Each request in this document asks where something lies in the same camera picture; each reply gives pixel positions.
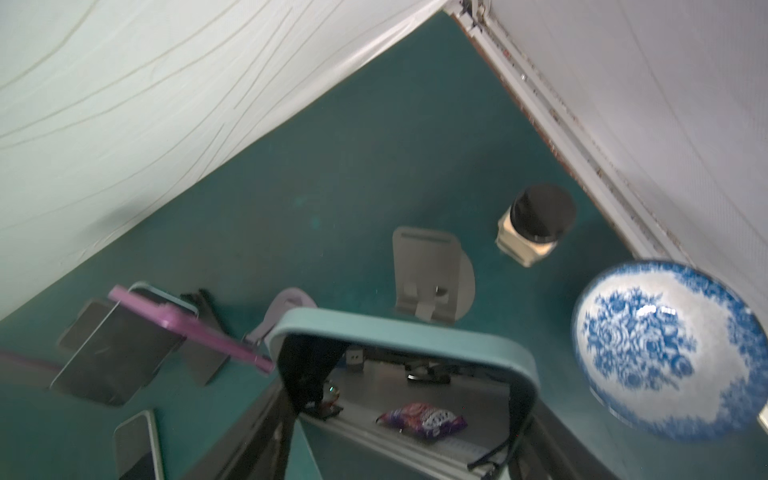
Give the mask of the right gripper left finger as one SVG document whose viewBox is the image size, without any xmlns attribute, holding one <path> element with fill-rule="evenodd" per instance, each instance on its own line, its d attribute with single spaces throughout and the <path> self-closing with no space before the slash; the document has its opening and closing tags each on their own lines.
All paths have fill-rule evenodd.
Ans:
<svg viewBox="0 0 768 480">
<path fill-rule="evenodd" d="M 283 479 L 295 419 L 282 382 L 274 380 L 184 477 Z"/>
</svg>

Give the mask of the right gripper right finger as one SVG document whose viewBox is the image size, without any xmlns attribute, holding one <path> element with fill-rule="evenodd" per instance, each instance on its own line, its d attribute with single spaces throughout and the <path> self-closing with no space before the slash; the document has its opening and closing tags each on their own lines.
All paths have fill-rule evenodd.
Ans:
<svg viewBox="0 0 768 480">
<path fill-rule="evenodd" d="M 541 401 L 510 401 L 510 479 L 618 479 Z"/>
</svg>

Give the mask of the phone silver edge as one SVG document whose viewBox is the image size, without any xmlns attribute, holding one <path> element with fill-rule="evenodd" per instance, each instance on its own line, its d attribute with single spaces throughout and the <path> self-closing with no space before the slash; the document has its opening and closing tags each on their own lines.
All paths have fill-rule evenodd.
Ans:
<svg viewBox="0 0 768 480">
<path fill-rule="evenodd" d="M 144 410 L 118 425 L 113 434 L 119 480 L 164 480 L 156 419 Z"/>
</svg>

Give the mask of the right round grey stand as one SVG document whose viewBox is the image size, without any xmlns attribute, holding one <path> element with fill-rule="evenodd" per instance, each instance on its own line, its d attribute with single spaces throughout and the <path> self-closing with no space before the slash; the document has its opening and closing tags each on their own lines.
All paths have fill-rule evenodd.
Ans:
<svg viewBox="0 0 768 480">
<path fill-rule="evenodd" d="M 282 320 L 284 315 L 295 308 L 316 308 L 317 304 L 305 291 L 291 287 L 281 291 L 270 303 L 261 323 L 243 337 L 245 343 L 258 347 Z"/>
</svg>

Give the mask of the far right dark stand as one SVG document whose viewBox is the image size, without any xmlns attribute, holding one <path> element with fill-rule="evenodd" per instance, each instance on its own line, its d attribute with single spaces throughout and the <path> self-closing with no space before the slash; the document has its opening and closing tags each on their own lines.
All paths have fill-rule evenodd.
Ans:
<svg viewBox="0 0 768 480">
<path fill-rule="evenodd" d="M 469 312 L 475 298 L 474 268 L 455 235 L 400 226 L 392 247 L 396 310 L 447 325 Z"/>
</svg>

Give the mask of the blue white ceramic bowl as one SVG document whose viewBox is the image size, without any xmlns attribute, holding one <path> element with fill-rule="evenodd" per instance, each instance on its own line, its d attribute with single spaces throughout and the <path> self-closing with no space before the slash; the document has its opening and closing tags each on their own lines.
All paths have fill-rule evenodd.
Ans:
<svg viewBox="0 0 768 480">
<path fill-rule="evenodd" d="M 684 264 L 632 261 L 598 275 L 571 336 L 591 392 L 612 415 L 678 442 L 756 424 L 767 404 L 767 333 L 719 280 Z"/>
</svg>

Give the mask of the small beige bottle black cap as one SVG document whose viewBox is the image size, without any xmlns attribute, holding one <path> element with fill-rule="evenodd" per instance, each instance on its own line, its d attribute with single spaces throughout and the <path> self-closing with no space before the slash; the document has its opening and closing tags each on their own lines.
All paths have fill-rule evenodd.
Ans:
<svg viewBox="0 0 768 480">
<path fill-rule="evenodd" d="M 576 216 L 576 203 L 565 188 L 534 184 L 521 191 L 499 219 L 495 243 L 528 268 L 551 254 Z"/>
</svg>

